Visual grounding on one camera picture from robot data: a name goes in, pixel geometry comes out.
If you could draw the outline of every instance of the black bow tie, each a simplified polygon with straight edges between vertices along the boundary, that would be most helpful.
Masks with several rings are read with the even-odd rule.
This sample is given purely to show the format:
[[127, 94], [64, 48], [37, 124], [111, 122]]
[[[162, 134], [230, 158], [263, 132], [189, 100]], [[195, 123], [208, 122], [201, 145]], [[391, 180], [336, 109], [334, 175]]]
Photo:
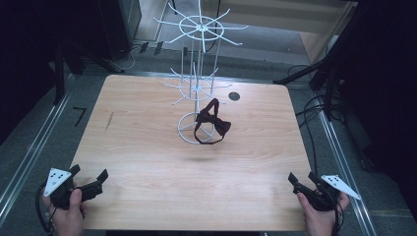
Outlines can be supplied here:
[[[214, 115], [211, 115], [209, 113], [209, 111], [211, 110], [211, 108], [214, 106]], [[218, 106], [219, 106], [219, 102], [217, 100], [217, 98], [214, 98], [206, 108], [204, 108], [203, 110], [200, 111], [199, 114], [197, 114], [197, 118], [196, 118], [196, 128], [194, 130], [194, 137], [196, 138], [196, 140], [201, 144], [201, 145], [213, 145], [215, 143], [218, 143], [220, 141], [222, 141], [224, 139], [224, 136], [226, 135], [227, 131], [229, 131], [231, 123], [227, 122], [227, 121], [222, 121], [220, 118], [217, 118], [217, 113], [218, 113]], [[196, 135], [197, 130], [200, 128], [200, 126], [202, 125], [202, 123], [207, 123], [210, 122], [214, 125], [214, 128], [217, 130], [217, 132], [221, 135], [221, 140], [215, 141], [215, 142], [210, 142], [210, 143], [205, 143], [202, 142]]]

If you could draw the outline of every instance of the human hand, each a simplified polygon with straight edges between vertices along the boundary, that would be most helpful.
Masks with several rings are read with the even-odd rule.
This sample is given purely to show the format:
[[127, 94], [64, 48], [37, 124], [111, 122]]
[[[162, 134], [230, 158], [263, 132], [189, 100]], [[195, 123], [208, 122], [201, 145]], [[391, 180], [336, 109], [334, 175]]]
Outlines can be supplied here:
[[[335, 214], [334, 210], [331, 211], [318, 211], [315, 210], [309, 203], [304, 194], [297, 194], [298, 201], [304, 210], [304, 217], [307, 223], [307, 234], [310, 236], [326, 236], [331, 235], [334, 224]], [[350, 200], [346, 194], [340, 192], [339, 205], [337, 210], [342, 212], [349, 205]]]
[[72, 192], [68, 210], [55, 209], [50, 199], [42, 194], [43, 202], [52, 215], [52, 222], [59, 236], [84, 235], [84, 215], [87, 213], [87, 206], [81, 203], [82, 194], [80, 189]]

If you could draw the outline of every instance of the table top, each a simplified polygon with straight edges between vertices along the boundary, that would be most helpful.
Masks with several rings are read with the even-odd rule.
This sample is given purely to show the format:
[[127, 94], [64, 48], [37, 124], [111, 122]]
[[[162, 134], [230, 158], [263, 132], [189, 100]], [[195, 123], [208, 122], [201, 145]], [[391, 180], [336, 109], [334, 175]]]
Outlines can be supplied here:
[[[287, 88], [214, 82], [227, 87], [212, 96], [222, 102], [218, 117], [232, 125], [222, 142], [202, 146], [177, 132], [195, 102], [173, 105], [182, 94], [161, 82], [179, 85], [176, 79], [106, 79], [73, 160], [82, 169], [79, 186], [105, 168], [109, 174], [103, 194], [88, 201], [85, 228], [304, 230], [287, 178], [292, 171], [309, 186], [310, 166]], [[239, 100], [229, 99], [232, 91]]]

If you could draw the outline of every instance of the black controller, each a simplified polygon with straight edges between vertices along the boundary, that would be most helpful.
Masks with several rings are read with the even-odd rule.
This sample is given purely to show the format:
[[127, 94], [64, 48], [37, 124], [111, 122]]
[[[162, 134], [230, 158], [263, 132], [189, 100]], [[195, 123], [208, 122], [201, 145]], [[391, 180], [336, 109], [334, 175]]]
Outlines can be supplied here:
[[294, 194], [303, 193], [310, 205], [319, 211], [335, 210], [340, 192], [334, 187], [310, 172], [309, 178], [316, 184], [317, 190], [313, 191], [300, 184], [298, 179], [289, 173], [288, 180], [294, 186]]
[[[61, 186], [59, 186], [51, 195], [50, 201], [55, 207], [60, 207], [63, 209], [68, 209], [70, 206], [70, 197], [74, 190], [74, 181], [73, 177], [80, 172], [80, 166], [74, 165], [71, 169], [71, 177], [68, 178]], [[107, 179], [108, 174], [107, 170], [104, 169], [101, 174], [97, 177], [97, 180], [84, 185], [83, 187], [78, 187], [83, 192], [82, 202], [91, 200], [95, 196], [102, 194], [102, 183]]]

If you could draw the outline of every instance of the bow tie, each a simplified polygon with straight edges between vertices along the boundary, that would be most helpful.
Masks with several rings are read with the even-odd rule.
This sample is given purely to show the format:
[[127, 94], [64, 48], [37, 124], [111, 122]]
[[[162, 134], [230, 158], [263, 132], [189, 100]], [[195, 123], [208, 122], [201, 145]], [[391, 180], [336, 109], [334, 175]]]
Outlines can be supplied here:
[[[211, 115], [209, 111], [214, 106], [214, 115]], [[227, 121], [222, 121], [220, 118], [217, 117], [218, 113], [218, 106], [219, 102], [217, 98], [214, 98], [206, 108], [200, 111], [199, 114], [197, 114], [196, 118], [196, 128], [194, 130], [194, 137], [201, 145], [214, 145], [215, 143], [218, 143], [224, 139], [224, 136], [226, 135], [227, 131], [229, 131], [231, 123]], [[221, 140], [211, 142], [211, 143], [205, 143], [202, 142], [196, 135], [197, 130], [200, 128], [202, 123], [210, 122], [214, 125], [214, 128], [217, 130], [217, 132], [221, 135]]]

